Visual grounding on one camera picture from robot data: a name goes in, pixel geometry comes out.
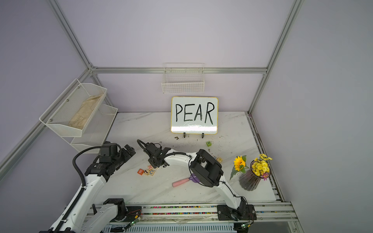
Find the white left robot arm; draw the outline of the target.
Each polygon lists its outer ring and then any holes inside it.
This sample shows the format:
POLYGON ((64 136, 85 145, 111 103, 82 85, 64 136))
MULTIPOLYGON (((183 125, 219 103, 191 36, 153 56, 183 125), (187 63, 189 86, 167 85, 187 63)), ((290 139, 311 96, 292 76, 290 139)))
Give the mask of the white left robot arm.
POLYGON ((129 211, 124 200, 109 198, 104 201, 101 209, 90 220, 85 221, 96 197, 109 178, 135 154, 135 149, 129 145, 122 148, 117 143, 106 142, 102 146, 85 149, 74 156, 72 164, 78 172, 82 184, 62 215, 45 232, 100 233, 110 221, 125 220, 129 211), (98 149, 99 155, 86 172, 82 173, 76 160, 80 155, 93 149, 98 149))

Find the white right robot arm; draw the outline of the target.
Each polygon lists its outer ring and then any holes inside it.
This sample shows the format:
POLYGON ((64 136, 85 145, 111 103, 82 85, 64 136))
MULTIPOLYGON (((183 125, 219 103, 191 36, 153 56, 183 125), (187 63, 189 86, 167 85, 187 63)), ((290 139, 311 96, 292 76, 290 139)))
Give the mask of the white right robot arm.
POLYGON ((256 220, 254 207, 249 205, 246 198, 239 196, 228 183, 222 170, 222 165, 207 151, 187 153, 175 151, 171 148, 157 146, 155 143, 138 144, 149 156, 149 163, 153 168, 167 166, 183 166, 188 168, 192 175, 198 179, 198 184, 216 190, 223 198, 225 205, 219 205, 219 220, 256 220))

